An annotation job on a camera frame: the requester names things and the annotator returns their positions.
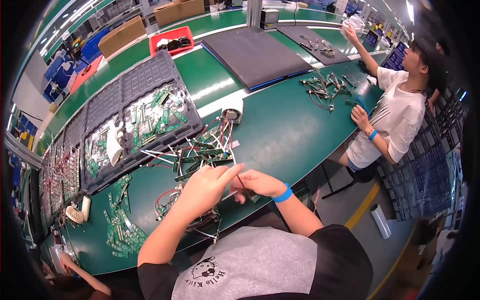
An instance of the stool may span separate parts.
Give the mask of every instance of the stool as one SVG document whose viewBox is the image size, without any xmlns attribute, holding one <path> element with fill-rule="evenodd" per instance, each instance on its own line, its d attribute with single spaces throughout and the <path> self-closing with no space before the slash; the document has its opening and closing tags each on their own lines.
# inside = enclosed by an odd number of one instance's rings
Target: stool
<svg viewBox="0 0 480 300">
<path fill-rule="evenodd" d="M 375 167 L 376 167 L 376 165 L 373 163 L 373 164 L 369 165 L 368 167 L 363 168 L 360 171 L 356 171 L 356 172 L 353 172 L 349 167 L 346 167 L 348 173 L 353 178 L 353 180 L 352 180 L 351 183 L 347 184 L 346 186 L 334 191 L 332 189 L 332 185 L 330 184 L 330 179 L 327 176 L 327 171 L 325 170 L 325 167 L 322 164 L 322 169 L 324 170 L 325 177 L 327 178 L 328 187 L 330 188 L 330 194 L 323 196 L 322 199 L 326 199 L 328 197 L 336 195 L 339 192 L 350 188 L 351 186 L 353 186 L 357 182 L 358 183 L 370 182 L 373 179 L 373 177 L 375 176 Z"/>
</svg>

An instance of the blue bracelet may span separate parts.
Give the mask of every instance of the blue bracelet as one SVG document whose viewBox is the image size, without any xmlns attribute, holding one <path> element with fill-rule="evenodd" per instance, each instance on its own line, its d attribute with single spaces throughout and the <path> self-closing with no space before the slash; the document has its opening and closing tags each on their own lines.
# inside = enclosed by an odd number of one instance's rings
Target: blue bracelet
<svg viewBox="0 0 480 300">
<path fill-rule="evenodd" d="M 370 136 L 368 137 L 369 140 L 373 141 L 373 138 L 377 135 L 377 130 L 373 130 L 372 134 L 370 134 Z"/>
<path fill-rule="evenodd" d="M 284 202 L 286 199 L 290 198 L 290 196 L 293 194 L 292 189 L 289 187 L 288 183 L 285 183 L 285 185 L 287 186 L 287 190 L 278 197 L 272 197 L 273 202 L 275 203 Z"/>
</svg>

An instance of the hand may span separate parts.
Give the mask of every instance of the hand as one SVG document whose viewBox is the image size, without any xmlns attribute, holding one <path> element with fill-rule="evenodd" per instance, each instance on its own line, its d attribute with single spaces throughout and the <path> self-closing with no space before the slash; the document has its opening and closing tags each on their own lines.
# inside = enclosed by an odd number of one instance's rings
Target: hand
<svg viewBox="0 0 480 300">
<path fill-rule="evenodd" d="M 352 43 L 353 46 L 357 46 L 360 44 L 359 38 L 353 26 L 348 26 L 345 28 L 345 36 L 347 37 L 348 41 Z"/>
<path fill-rule="evenodd" d="M 435 108 L 433 107 L 432 98 L 427 100 L 427 104 L 428 104 L 428 108 L 430 109 L 430 112 L 432 112 L 432 114 L 434 114 L 435 113 Z"/>
<path fill-rule="evenodd" d="M 360 106 L 356 105 L 352 109 L 352 113 L 350 114 L 352 120 L 357 124 L 357 126 L 367 133 L 368 129 L 371 127 L 370 122 L 368 121 L 367 112 Z"/>
<path fill-rule="evenodd" d="M 287 186 L 280 180 L 255 170 L 248 170 L 239 174 L 245 188 L 253 190 L 263 196 L 278 197 L 287 190 Z M 234 178 L 230 185 L 230 192 L 238 191 L 235 194 L 235 201 L 245 203 L 245 196 L 241 193 L 243 186 L 238 178 Z"/>
<path fill-rule="evenodd" d="M 236 164 L 231 168 L 203 166 L 190 177 L 172 210 L 181 209 L 183 215 L 195 220 L 220 201 L 227 184 L 242 169 L 243 164 Z"/>
<path fill-rule="evenodd" d="M 65 252 L 60 252 L 60 266 L 65 271 L 65 274 L 72 276 L 72 270 L 70 267 L 75 264 L 72 260 L 72 257 Z"/>
</svg>

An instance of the computer screen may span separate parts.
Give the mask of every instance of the computer screen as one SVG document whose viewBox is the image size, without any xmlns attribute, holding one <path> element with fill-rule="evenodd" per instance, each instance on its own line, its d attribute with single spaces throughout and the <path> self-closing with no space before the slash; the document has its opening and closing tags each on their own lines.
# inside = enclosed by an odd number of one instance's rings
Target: computer screen
<svg viewBox="0 0 480 300">
<path fill-rule="evenodd" d="M 375 47 L 378 42 L 378 34 L 369 30 L 367 36 L 365 37 L 365 41 L 372 47 Z"/>
<path fill-rule="evenodd" d="M 405 44 L 399 42 L 392 53 L 390 53 L 387 59 L 383 62 L 382 67 L 395 71 L 403 70 L 402 61 L 405 55 L 405 48 Z"/>
</svg>

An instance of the denim shorts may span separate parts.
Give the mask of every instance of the denim shorts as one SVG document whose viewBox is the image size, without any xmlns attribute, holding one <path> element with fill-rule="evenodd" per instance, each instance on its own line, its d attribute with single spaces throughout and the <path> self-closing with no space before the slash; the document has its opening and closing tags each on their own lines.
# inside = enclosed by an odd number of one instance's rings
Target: denim shorts
<svg viewBox="0 0 480 300">
<path fill-rule="evenodd" d="M 350 168 L 350 170 L 352 170 L 353 173 L 355 173 L 356 171 L 360 171 L 362 169 L 355 166 L 348 156 L 347 156 L 347 163 L 348 163 L 348 167 Z"/>
</svg>

